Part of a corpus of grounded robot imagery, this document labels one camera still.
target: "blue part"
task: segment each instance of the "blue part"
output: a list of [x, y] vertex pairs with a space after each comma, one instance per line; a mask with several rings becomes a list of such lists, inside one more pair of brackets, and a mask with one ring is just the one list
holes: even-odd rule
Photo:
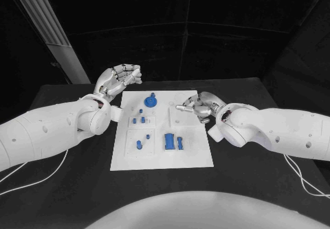
[[141, 149], [141, 148], [142, 148], [141, 141], [137, 141], [137, 142], [135, 142], [135, 147], [137, 147], [137, 149]]
[[177, 147], [178, 147], [178, 150], [183, 150], [181, 137], [177, 137]]
[[174, 135], [173, 134], [165, 134], [164, 135], [164, 149], [176, 149], [174, 148]]
[[145, 98], [144, 100], [144, 105], [147, 107], [154, 107], [157, 105], [157, 99], [154, 98], [155, 95], [154, 95], [154, 92], [151, 93], [151, 96]]

